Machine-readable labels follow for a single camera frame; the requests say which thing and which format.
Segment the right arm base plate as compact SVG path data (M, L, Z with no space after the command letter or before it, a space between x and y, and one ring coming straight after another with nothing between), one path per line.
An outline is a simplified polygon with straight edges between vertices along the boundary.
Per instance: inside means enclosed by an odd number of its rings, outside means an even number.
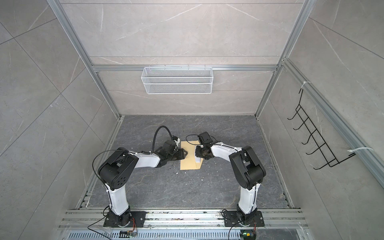
M226 227L264 227L264 217L261 211L253 211L245 215L241 211L222 210L221 215Z

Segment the tan paper envelope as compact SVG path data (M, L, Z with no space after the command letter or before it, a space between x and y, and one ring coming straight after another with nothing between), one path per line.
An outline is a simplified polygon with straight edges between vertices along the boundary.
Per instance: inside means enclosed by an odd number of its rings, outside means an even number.
M201 168L203 162L195 162L195 149L198 145L200 145L199 141L181 142L181 148L188 152L186 158L180 161L181 170L199 170Z

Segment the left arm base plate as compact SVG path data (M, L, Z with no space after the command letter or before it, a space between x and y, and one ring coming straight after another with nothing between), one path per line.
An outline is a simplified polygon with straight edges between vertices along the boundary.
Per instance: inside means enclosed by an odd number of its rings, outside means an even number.
M103 227L132 228L135 224L136 227L142 228L144 226L146 214L147 213L144 211L139 211L123 213L121 216L118 216L114 212L109 211Z

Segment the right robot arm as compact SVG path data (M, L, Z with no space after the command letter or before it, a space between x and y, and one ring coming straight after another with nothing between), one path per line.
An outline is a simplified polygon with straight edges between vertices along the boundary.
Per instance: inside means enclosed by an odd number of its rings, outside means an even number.
M249 225L257 217L257 194L266 170L250 146L237 148L216 141L207 132L198 135L199 144L195 156L209 160L221 158L231 163L235 178L241 186L240 200L237 205L237 223Z

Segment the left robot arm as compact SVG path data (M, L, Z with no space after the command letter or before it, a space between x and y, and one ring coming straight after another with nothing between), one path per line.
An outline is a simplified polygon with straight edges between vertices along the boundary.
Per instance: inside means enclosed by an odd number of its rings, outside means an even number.
M109 213L107 218L116 226L126 227L132 221L127 200L126 183L134 169L160 168L170 161L181 161L188 151L178 140L167 140L162 147L150 152L131 152L121 147L115 150L99 167L97 175L107 189Z

